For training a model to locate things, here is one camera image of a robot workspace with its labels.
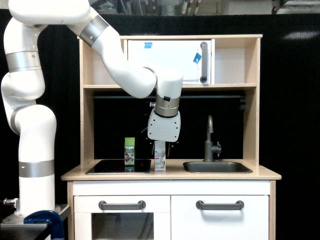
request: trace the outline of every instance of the gray faucet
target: gray faucet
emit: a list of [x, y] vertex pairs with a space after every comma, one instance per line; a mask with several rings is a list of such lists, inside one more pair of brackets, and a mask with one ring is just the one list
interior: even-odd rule
[[218, 157], [221, 153], [221, 145], [217, 142], [217, 145], [211, 141], [211, 134], [214, 132], [214, 124], [212, 116], [208, 116], [208, 124], [206, 127], [206, 141], [204, 142], [204, 162], [214, 162], [214, 154]]

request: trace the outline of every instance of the drawer handle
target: drawer handle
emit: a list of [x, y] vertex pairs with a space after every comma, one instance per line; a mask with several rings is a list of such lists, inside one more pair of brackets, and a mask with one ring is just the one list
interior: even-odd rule
[[138, 203], [119, 203], [119, 204], [110, 204], [105, 201], [99, 202], [99, 208], [101, 210], [142, 210], [146, 207], [145, 201], [138, 201]]
[[200, 44], [202, 49], [202, 66], [201, 66], [201, 77], [200, 82], [204, 84], [208, 78], [208, 44], [203, 41]]
[[204, 203], [199, 200], [195, 203], [195, 206], [199, 210], [241, 210], [245, 204], [243, 201], [236, 201], [236, 203]]

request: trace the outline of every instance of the black curtain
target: black curtain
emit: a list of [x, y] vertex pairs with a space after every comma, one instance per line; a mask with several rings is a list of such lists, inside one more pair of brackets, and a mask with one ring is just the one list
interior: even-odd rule
[[[8, 72], [3, 33], [10, 20], [0, 10], [0, 76]], [[260, 164], [277, 181], [277, 239], [318, 239], [320, 15], [125, 16], [105, 15], [121, 35], [263, 34], [260, 66]], [[56, 202], [67, 202], [61, 175], [80, 164], [79, 44], [65, 26], [49, 26], [38, 40], [46, 91], [37, 101], [56, 114]], [[19, 137], [0, 104], [0, 199], [18, 188]]]

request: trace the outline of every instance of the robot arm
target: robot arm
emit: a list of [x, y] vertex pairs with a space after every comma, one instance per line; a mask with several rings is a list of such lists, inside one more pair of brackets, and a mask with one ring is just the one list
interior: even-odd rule
[[3, 41], [9, 73], [1, 82], [1, 94], [9, 126], [20, 135], [17, 213], [55, 209], [57, 122], [49, 108], [36, 104], [45, 90], [37, 40], [48, 24], [67, 25], [101, 56], [113, 80], [130, 95], [145, 98], [157, 85], [148, 136], [166, 142], [178, 139], [182, 74], [158, 66], [133, 67], [124, 57], [119, 34], [88, 0], [9, 0], [9, 10], [13, 18]]

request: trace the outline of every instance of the black induction cooktop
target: black induction cooktop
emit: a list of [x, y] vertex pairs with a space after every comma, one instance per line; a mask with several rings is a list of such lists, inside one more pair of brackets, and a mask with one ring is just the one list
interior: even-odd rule
[[148, 174], [150, 159], [136, 159], [134, 166], [125, 166], [124, 159], [106, 159], [98, 162], [85, 174]]

